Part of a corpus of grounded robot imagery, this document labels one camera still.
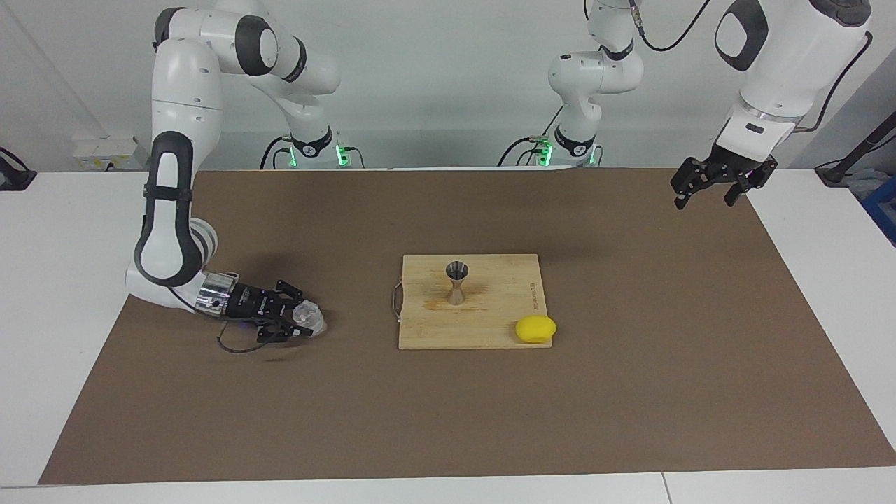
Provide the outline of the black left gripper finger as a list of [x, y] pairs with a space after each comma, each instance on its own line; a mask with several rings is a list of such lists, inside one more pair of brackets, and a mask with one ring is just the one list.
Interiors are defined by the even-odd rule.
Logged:
[[708, 175], [706, 163], [696, 157], [688, 157], [670, 179], [670, 185], [676, 194], [675, 207], [684, 210], [693, 195], [714, 184], [713, 177]]
[[733, 182], [724, 197], [725, 204], [728, 207], [733, 207], [739, 200], [739, 197], [749, 190], [762, 188], [771, 178], [772, 172], [777, 168], [778, 161], [774, 157], [768, 157], [765, 162], [758, 164], [751, 170], [727, 167], [727, 172], [731, 175]]

